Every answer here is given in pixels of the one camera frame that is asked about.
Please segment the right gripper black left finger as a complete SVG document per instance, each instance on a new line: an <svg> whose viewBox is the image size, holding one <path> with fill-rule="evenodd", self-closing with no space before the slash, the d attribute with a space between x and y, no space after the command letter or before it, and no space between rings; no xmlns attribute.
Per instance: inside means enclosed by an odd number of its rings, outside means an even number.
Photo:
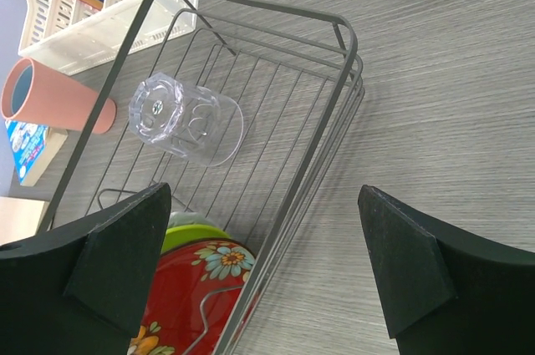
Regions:
<svg viewBox="0 0 535 355"><path fill-rule="evenodd" d="M160 183L1 247L3 354L125 354L171 213Z"/></svg>

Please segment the red floral plate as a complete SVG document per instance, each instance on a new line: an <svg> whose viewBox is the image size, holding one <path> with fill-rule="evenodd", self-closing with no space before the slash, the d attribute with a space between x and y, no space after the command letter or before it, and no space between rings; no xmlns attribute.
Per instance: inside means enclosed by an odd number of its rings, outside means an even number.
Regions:
<svg viewBox="0 0 535 355"><path fill-rule="evenodd" d="M164 252L128 354L212 354L256 257L228 239Z"/></svg>

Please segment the white file organizer rack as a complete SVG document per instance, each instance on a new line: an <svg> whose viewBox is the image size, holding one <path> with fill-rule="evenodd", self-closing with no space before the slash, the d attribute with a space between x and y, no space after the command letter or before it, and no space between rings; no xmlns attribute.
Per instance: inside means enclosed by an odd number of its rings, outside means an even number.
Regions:
<svg viewBox="0 0 535 355"><path fill-rule="evenodd" d="M115 58L142 0L104 0L101 10L80 0L26 0L18 54L64 74Z"/></svg>

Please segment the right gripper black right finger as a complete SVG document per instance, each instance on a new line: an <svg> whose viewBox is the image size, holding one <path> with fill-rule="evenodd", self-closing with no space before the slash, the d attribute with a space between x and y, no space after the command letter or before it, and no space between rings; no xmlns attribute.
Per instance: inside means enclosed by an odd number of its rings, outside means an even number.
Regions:
<svg viewBox="0 0 535 355"><path fill-rule="evenodd" d="M359 215L389 337L401 354L532 354L534 254L364 185Z"/></svg>

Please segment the clear plastic cup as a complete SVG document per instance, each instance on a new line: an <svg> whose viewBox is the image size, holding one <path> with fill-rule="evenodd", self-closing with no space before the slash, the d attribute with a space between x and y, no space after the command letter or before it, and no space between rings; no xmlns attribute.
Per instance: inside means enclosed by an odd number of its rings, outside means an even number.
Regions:
<svg viewBox="0 0 535 355"><path fill-rule="evenodd" d="M131 98L129 129L146 145L210 167L237 151L244 119L234 99L157 73Z"/></svg>

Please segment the light blue plastic cup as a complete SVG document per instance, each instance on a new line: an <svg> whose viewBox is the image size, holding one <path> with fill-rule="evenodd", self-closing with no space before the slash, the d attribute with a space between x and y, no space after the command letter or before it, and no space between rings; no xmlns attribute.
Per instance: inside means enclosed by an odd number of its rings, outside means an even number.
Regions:
<svg viewBox="0 0 535 355"><path fill-rule="evenodd" d="M18 79L13 85L11 97L11 110L13 114L16 114L22 108L31 88L32 79L33 66L29 65L19 74Z"/></svg>

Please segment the black wire dish rack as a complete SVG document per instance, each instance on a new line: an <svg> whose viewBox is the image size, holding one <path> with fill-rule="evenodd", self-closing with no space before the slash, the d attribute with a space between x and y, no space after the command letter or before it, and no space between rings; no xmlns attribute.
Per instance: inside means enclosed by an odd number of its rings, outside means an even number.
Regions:
<svg viewBox="0 0 535 355"><path fill-rule="evenodd" d="M99 86L106 135L78 134L42 229L166 182L171 208L204 216L257 254L214 348L233 354L364 97L358 39L343 17L258 0L142 0ZM233 98L239 147L202 166L143 144L128 103L162 72Z"/></svg>

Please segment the pink plastic cup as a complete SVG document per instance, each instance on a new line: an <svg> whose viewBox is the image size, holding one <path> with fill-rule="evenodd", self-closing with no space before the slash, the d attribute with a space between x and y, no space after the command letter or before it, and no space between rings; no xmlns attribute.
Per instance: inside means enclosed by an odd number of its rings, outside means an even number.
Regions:
<svg viewBox="0 0 535 355"><path fill-rule="evenodd" d="M33 66L32 85L22 108L13 114L13 86L19 74L29 65ZM21 58L5 80L1 94L1 113L6 120L81 131L98 97L98 92L69 76L32 58Z"/></svg>

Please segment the green plate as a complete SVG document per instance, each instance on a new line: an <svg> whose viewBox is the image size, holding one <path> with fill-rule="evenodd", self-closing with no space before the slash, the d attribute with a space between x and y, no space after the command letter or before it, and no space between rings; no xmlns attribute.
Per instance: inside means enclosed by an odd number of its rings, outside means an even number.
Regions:
<svg viewBox="0 0 535 355"><path fill-rule="evenodd" d="M166 230L160 253L164 254L175 247L183 246L193 241L230 237L225 231L215 226L190 224L171 227Z"/></svg>

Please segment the blue children's book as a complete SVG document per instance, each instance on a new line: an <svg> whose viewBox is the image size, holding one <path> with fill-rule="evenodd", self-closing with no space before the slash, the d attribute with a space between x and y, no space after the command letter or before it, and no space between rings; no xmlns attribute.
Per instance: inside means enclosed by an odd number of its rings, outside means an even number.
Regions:
<svg viewBox="0 0 535 355"><path fill-rule="evenodd" d="M6 120L4 124L19 184L35 186L62 148L68 132L65 129L14 120Z"/></svg>

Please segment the beige wooden board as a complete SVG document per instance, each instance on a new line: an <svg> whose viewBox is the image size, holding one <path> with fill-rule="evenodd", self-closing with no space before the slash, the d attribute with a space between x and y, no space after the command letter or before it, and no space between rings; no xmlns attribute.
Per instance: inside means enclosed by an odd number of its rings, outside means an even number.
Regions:
<svg viewBox="0 0 535 355"><path fill-rule="evenodd" d="M4 245L34 236L48 205L49 202L46 200L2 196L0 199L0 244Z"/></svg>

